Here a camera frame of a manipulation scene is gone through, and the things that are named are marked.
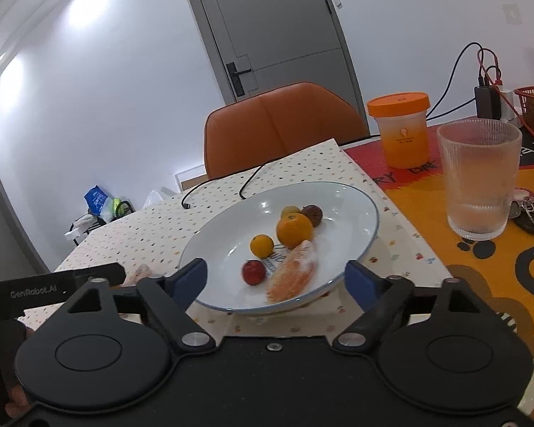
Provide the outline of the person's left hand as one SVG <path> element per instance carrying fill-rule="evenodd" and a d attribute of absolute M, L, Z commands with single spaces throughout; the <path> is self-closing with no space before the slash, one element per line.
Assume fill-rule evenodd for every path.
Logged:
<path fill-rule="evenodd" d="M 0 321 L 0 426 L 31 409 L 15 371 L 16 354 L 31 334 L 18 320 Z"/>

